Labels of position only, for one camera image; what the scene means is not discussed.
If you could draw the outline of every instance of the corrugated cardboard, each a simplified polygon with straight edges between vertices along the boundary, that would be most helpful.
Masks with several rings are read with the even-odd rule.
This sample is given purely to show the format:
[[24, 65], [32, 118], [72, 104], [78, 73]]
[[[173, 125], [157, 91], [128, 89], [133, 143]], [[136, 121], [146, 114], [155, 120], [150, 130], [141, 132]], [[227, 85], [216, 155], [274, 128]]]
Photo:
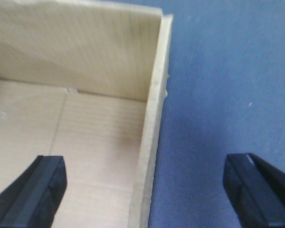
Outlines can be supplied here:
[[54, 228], [147, 227], [171, 23], [119, 3], [0, 0], [0, 191], [36, 155], [63, 155]]

